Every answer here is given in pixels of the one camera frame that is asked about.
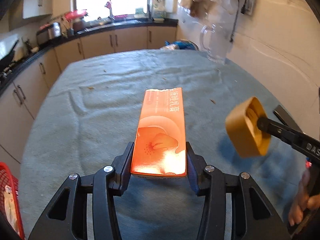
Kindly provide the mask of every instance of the black tool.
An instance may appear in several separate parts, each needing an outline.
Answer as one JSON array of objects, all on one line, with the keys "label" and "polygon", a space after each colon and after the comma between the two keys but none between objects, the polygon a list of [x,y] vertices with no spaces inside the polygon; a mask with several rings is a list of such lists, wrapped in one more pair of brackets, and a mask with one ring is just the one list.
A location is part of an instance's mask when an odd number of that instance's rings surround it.
[{"label": "black tool", "polygon": [[18,42],[19,39],[16,40],[9,53],[0,60],[0,72],[2,72],[6,67],[9,66],[9,64],[11,64],[15,53],[14,48],[17,46]]},{"label": "black tool", "polygon": [[[309,196],[318,195],[320,193],[320,142],[301,131],[297,131],[266,117],[260,117],[257,126],[260,130],[279,138],[309,158],[312,166],[310,167],[308,194]],[[304,218],[299,225],[293,227],[289,224],[287,225],[292,239],[298,237],[303,232],[304,227],[308,225],[314,215],[315,212],[306,209],[304,211]]]},{"label": "black tool", "polygon": [[[29,240],[87,240],[87,194],[92,194],[95,240],[120,240],[114,196],[121,196],[130,180],[134,143],[110,166],[80,177],[73,173],[53,196],[35,224]],[[289,240],[281,218],[246,172],[224,174],[195,155],[187,142],[187,174],[197,196],[205,196],[197,240],[223,240],[226,193],[232,195],[232,240]]]}]

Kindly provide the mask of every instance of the yellow container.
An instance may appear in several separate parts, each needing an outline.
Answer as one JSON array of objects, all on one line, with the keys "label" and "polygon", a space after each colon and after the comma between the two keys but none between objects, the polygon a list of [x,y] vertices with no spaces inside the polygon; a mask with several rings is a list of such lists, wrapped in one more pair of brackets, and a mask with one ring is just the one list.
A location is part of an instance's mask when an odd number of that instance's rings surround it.
[{"label": "yellow container", "polygon": [[242,158],[264,156],[268,151],[271,135],[257,127],[259,117],[267,117],[261,103],[251,97],[237,105],[226,118],[226,130]]}]

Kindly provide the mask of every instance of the red object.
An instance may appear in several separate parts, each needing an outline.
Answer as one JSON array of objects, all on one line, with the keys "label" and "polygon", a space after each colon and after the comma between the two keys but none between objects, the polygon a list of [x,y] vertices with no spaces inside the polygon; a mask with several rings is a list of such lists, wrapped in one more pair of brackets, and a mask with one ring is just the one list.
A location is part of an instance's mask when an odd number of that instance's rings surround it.
[{"label": "red object", "polygon": [[69,22],[70,20],[75,20],[87,15],[87,10],[76,10],[73,12],[68,12],[64,15],[66,20]]},{"label": "red object", "polygon": [[17,221],[18,221],[18,228],[20,232],[20,238],[24,238],[24,232],[23,232],[23,226],[22,226],[22,220],[20,216],[20,209],[19,209],[19,203],[18,203],[18,179],[12,176],[10,169],[5,163],[0,162],[0,211],[6,217],[5,210],[4,210],[4,196],[2,192],[4,192],[5,185],[8,185],[12,189],[12,195],[14,200],[14,206],[16,208],[17,213]]},{"label": "red object", "polygon": [[306,160],[306,169],[309,169],[312,166],[312,163]]},{"label": "red object", "polygon": [[115,15],[114,18],[115,19],[123,19],[123,18],[127,18],[127,14],[122,14],[122,15]]},{"label": "red object", "polygon": [[110,10],[112,8],[112,3],[110,1],[108,1],[106,3],[105,7],[107,7]]}]

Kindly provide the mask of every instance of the table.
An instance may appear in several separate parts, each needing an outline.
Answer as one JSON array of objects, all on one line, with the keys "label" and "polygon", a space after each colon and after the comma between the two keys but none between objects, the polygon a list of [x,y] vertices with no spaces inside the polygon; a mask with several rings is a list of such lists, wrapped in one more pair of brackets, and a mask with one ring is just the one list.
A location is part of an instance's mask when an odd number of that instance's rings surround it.
[{"label": "table", "polygon": [[[285,217],[305,157],[272,138],[265,157],[241,159],[224,124],[228,113],[251,96],[276,120],[272,110],[279,104],[277,99],[231,61],[215,64],[198,51],[142,50],[72,63],[51,89],[34,122],[21,165],[19,201],[26,236],[69,174],[95,173],[134,141],[146,89],[180,86],[186,137],[195,153],[224,173],[249,172]],[[132,177],[124,195],[115,197],[122,237],[196,239],[203,202],[185,178]],[[92,239],[90,204],[87,210]]]}]

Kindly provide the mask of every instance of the cabinet door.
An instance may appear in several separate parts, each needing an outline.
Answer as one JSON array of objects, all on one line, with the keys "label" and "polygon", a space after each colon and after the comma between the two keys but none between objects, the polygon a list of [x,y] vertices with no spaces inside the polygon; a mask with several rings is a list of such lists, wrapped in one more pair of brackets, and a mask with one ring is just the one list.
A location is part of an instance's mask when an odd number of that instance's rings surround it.
[{"label": "cabinet door", "polygon": [[40,0],[39,3],[39,15],[52,14],[52,0]]},{"label": "cabinet door", "polygon": [[54,50],[49,50],[39,58],[38,64],[44,80],[50,89],[61,74]]},{"label": "cabinet door", "polygon": [[38,16],[40,13],[40,0],[23,0],[22,18],[27,19]]},{"label": "cabinet door", "polygon": [[113,31],[91,34],[81,38],[84,58],[96,57],[115,52]]},{"label": "cabinet door", "polygon": [[52,0],[23,0],[24,19],[52,14]]},{"label": "cabinet door", "polygon": [[10,156],[1,146],[0,146],[0,162],[8,165],[11,174],[19,179],[20,176],[20,162]]},{"label": "cabinet door", "polygon": [[148,27],[148,49],[159,49],[165,42],[176,40],[176,27],[150,26]]},{"label": "cabinet door", "polygon": [[84,59],[80,39],[69,41],[54,48],[61,71],[72,62]]},{"label": "cabinet door", "polygon": [[22,95],[24,104],[35,119],[49,89],[36,61],[26,68],[14,81],[16,90]]},{"label": "cabinet door", "polygon": [[147,49],[147,27],[115,30],[116,52]]},{"label": "cabinet door", "polygon": [[0,144],[21,162],[33,118],[14,91],[12,83],[0,97]]}]

